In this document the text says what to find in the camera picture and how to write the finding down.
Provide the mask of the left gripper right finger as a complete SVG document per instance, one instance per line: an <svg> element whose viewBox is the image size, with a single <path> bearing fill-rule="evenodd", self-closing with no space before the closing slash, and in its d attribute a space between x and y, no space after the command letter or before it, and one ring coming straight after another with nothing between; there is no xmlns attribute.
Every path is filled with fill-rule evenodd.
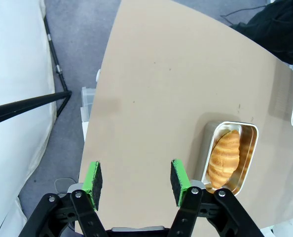
<svg viewBox="0 0 293 237"><path fill-rule="evenodd" d="M170 228L171 237L190 237L197 218L206 218L220 237L258 237L260 229L226 188L210 193L204 184L191 186L183 163L171 161L170 180L179 208Z"/></svg>

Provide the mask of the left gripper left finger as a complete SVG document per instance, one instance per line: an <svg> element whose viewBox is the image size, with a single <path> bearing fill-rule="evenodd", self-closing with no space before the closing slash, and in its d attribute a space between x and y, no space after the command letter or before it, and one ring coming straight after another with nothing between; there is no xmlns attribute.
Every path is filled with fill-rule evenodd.
<svg viewBox="0 0 293 237"><path fill-rule="evenodd" d="M78 222L85 237L105 237L98 210L103 178L101 164L91 162L81 187L63 197L45 194L20 232L22 237L59 237L71 222Z"/></svg>

